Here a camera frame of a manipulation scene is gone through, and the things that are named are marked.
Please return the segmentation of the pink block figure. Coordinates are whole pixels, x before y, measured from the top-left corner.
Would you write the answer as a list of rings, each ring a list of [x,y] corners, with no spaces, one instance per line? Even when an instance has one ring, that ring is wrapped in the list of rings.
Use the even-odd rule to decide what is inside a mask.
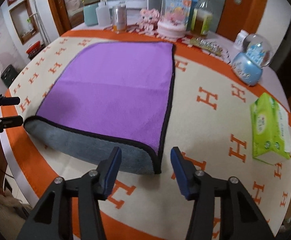
[[[154,35],[160,19],[160,12],[157,9],[141,9],[140,21],[137,23],[139,29],[147,34]]]

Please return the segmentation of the white pill bottle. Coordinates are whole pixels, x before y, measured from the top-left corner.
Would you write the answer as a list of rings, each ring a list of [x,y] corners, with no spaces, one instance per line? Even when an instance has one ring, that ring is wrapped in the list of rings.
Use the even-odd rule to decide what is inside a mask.
[[[249,35],[249,33],[243,29],[241,29],[241,31],[238,33],[235,41],[234,41],[234,47],[241,51],[242,47],[243,47],[243,41],[244,39]]]

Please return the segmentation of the blue illustrated box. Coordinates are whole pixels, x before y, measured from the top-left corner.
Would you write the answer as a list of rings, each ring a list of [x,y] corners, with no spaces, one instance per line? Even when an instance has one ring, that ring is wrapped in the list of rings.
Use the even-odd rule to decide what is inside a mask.
[[[197,3],[198,0],[162,0],[161,19],[189,31]]]

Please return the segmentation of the blue snow globe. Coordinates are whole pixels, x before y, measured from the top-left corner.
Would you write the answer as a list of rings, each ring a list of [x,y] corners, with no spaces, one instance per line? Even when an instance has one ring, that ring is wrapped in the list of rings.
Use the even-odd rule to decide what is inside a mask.
[[[246,85],[254,86],[260,80],[263,68],[268,66],[274,52],[269,41],[258,34],[243,40],[242,51],[232,61],[234,74]]]

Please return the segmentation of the glass bottle amber liquid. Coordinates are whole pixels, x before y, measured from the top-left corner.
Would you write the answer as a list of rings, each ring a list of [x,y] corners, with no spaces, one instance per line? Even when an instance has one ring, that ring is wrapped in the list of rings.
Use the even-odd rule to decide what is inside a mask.
[[[206,37],[213,19],[210,0],[200,0],[194,7],[190,31],[193,35]]]

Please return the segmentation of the silver orange can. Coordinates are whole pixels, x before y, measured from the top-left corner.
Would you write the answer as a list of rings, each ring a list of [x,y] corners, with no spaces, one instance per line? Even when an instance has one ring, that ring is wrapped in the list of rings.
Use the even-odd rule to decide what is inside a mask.
[[[116,33],[126,32],[127,29],[127,9],[126,5],[118,4],[112,8],[113,31]]]

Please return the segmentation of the blister pill pack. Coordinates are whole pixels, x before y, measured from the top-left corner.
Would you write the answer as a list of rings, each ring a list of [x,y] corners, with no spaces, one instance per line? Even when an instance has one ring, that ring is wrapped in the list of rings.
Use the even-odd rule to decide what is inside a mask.
[[[191,38],[190,44],[203,50],[206,50],[216,56],[221,56],[222,54],[222,48],[219,45],[217,45],[215,42],[207,41],[206,39],[201,37]]]

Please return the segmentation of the red lidded jar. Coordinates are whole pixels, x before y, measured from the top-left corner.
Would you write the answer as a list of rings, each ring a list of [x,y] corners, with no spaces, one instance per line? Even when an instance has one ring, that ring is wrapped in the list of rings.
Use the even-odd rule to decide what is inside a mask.
[[[37,52],[41,48],[41,41],[37,41],[34,44],[30,45],[29,48],[26,50],[28,56],[31,56],[35,52]]]

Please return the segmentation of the pink dome music box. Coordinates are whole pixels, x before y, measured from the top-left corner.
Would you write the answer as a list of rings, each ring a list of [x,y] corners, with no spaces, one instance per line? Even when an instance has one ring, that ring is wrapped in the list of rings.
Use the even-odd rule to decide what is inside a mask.
[[[182,38],[187,31],[192,0],[162,0],[158,34],[167,38]]]

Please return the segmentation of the white squeeze bottle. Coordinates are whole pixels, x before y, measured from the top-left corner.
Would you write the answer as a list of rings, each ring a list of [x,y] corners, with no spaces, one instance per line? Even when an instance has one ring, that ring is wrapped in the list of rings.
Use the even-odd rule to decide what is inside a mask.
[[[111,24],[110,8],[106,3],[106,0],[100,0],[98,7],[96,8],[96,15],[98,25],[106,27]]]

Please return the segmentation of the teal cylindrical container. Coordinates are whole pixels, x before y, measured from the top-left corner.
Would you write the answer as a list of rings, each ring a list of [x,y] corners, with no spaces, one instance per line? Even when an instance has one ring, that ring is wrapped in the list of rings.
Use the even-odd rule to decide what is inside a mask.
[[[85,5],[83,12],[84,12],[84,23],[87,26],[94,26],[98,24],[96,9],[98,7],[97,3]]]

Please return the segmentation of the green tissue pack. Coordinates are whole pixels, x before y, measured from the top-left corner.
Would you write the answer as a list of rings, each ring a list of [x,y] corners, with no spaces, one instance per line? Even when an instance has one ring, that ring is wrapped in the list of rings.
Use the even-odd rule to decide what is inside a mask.
[[[275,165],[291,159],[289,115],[272,96],[263,93],[250,105],[252,157]]]

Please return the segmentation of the purple and grey towel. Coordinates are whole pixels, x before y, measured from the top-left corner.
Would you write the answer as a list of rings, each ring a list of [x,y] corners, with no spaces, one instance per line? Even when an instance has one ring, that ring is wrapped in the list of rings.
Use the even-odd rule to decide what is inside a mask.
[[[174,79],[169,42],[95,43],[67,64],[24,129],[92,164],[118,147],[121,171],[159,174]]]

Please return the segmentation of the orange white H blanket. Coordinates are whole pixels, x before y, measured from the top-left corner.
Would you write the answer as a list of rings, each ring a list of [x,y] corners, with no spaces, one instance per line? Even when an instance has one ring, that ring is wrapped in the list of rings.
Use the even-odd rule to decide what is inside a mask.
[[[31,61],[7,90],[16,106],[0,107],[0,117],[35,113],[67,64],[84,48],[104,42],[169,42],[137,33],[71,30]],[[161,174],[119,172],[113,194],[100,203],[108,239],[184,239],[192,203],[181,195],[170,162],[177,146],[197,168],[215,178],[236,176],[252,196],[273,233],[291,199],[291,160],[269,165],[252,157],[250,105],[263,93],[286,107],[273,74],[254,87],[244,85],[231,67],[185,43],[175,43],[173,101],[164,141]]]

